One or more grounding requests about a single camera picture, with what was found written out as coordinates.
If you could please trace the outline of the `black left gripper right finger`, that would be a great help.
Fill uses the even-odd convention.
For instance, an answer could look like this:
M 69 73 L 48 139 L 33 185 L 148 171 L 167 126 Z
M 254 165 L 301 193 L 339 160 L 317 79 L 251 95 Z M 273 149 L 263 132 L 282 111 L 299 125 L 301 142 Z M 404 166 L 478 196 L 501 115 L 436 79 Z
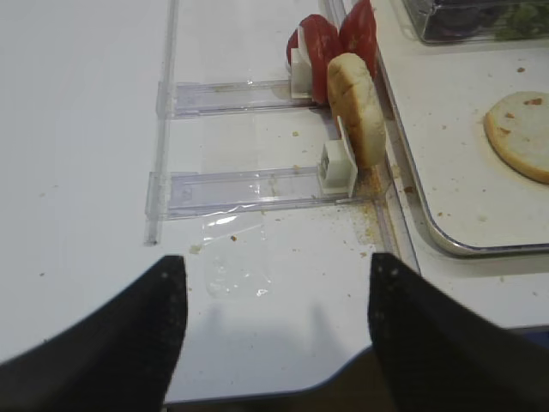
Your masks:
M 390 253 L 371 258 L 372 348 L 400 411 L 546 411 L 548 350 L 435 288 Z

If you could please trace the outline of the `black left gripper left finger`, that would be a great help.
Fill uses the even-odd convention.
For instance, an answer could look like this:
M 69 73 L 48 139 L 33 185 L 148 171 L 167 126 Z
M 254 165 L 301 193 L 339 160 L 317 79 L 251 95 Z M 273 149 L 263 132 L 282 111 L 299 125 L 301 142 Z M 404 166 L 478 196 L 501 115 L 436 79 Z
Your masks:
M 188 318 L 184 258 L 164 256 L 78 324 L 1 365 L 3 411 L 160 411 Z

